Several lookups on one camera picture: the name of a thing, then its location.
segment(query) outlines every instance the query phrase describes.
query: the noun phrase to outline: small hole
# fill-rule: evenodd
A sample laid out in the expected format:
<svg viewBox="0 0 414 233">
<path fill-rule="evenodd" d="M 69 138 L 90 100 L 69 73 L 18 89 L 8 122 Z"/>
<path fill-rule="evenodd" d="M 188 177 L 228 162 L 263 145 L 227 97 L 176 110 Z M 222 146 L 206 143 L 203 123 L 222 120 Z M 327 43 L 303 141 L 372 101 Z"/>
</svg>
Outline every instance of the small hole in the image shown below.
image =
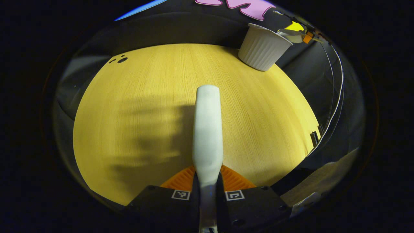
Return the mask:
<svg viewBox="0 0 414 233">
<path fill-rule="evenodd" d="M 285 205 L 279 207 L 280 211 L 284 211 L 285 209 L 287 209 L 287 206 L 285 206 Z"/>
<path fill-rule="evenodd" d="M 245 223 L 246 223 L 246 221 L 244 221 L 243 219 L 236 219 L 236 220 L 233 221 L 234 226 L 241 226 Z"/>
<path fill-rule="evenodd" d="M 118 61 L 118 63 L 124 62 L 126 61 L 128 58 L 122 58 L 121 60 Z"/>
</svg>

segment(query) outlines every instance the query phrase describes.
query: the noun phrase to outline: yellow object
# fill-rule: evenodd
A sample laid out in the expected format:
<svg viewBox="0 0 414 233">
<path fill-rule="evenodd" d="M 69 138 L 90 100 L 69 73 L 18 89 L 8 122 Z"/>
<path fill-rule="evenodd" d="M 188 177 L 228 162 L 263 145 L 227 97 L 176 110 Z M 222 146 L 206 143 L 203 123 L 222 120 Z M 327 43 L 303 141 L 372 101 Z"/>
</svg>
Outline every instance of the yellow object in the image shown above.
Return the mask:
<svg viewBox="0 0 414 233">
<path fill-rule="evenodd" d="M 73 147 L 87 185 L 128 205 L 191 166 L 195 94 L 205 84 L 220 88 L 224 165 L 257 186 L 295 168 L 313 148 L 310 134 L 320 138 L 318 121 L 279 67 L 255 70 L 237 52 L 168 44 L 109 59 L 75 118 Z"/>
<path fill-rule="evenodd" d="M 293 30 L 293 31 L 304 31 L 305 29 L 302 27 L 301 24 L 297 23 L 297 22 L 293 22 L 292 24 L 287 26 L 285 29 L 289 29 L 289 30 Z"/>
</svg>

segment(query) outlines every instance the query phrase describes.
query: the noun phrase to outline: blue stripe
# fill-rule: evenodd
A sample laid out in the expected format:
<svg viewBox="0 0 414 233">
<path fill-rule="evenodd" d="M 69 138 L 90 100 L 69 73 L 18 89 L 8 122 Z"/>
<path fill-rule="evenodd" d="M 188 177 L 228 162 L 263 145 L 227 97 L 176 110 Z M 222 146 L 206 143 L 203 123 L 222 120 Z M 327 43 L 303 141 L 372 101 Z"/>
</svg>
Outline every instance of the blue stripe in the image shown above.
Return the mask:
<svg viewBox="0 0 414 233">
<path fill-rule="evenodd" d="M 160 3 L 163 3 L 163 2 L 165 2 L 165 1 L 167 1 L 167 0 L 155 0 L 155 1 L 152 1 L 152 2 L 150 2 L 150 3 L 147 3 L 147 4 L 145 4 L 145 5 L 142 5 L 142 6 L 140 6 L 140 7 L 137 7 L 137 8 L 135 8 L 135 9 L 131 10 L 130 12 L 128 12 L 128 13 L 126 13 L 125 15 L 123 15 L 123 16 L 121 16 L 121 17 L 119 17 L 119 18 L 115 19 L 114 21 L 117 21 L 117 20 L 120 20 L 120 19 L 124 19 L 124 18 L 126 18 L 126 17 L 128 17 L 128 16 L 131 16 L 131 15 L 137 14 L 137 13 L 139 13 L 139 12 L 141 12 L 141 11 L 144 11 L 144 10 L 146 10 L 146 9 L 149 9 L 149 8 L 151 8 L 151 7 L 153 7 L 153 6 L 156 6 L 156 5 L 160 4 Z"/>
</svg>

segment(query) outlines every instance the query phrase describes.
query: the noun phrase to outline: light wood surface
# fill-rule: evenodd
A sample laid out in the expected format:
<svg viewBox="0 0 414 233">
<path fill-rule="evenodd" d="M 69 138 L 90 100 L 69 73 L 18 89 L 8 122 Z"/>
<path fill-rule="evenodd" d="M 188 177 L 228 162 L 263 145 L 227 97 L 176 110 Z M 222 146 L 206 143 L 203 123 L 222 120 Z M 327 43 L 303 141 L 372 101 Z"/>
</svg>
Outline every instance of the light wood surface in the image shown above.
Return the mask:
<svg viewBox="0 0 414 233">
<path fill-rule="evenodd" d="M 279 67 L 255 70 L 237 52 L 169 44 L 110 59 L 75 119 L 73 147 L 88 186 L 127 205 L 145 186 L 190 166 L 196 89 L 205 84 L 220 88 L 224 165 L 255 185 L 295 168 L 313 148 L 315 115 Z M 117 63 L 121 55 L 127 60 Z"/>
</svg>

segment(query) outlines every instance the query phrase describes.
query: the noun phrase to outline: wooden table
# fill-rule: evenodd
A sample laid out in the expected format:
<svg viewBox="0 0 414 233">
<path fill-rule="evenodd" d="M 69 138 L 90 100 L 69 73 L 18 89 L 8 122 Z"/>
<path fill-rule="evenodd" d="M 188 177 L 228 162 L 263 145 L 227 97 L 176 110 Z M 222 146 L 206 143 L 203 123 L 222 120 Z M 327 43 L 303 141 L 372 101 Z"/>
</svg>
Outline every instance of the wooden table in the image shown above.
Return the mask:
<svg viewBox="0 0 414 233">
<path fill-rule="evenodd" d="M 224 165 L 256 185 L 295 168 L 313 148 L 315 115 L 279 67 L 255 70 L 237 52 L 169 44 L 110 59 L 75 119 L 73 147 L 88 186 L 127 205 L 145 186 L 190 166 L 195 94 L 205 84 L 220 88 Z"/>
</svg>

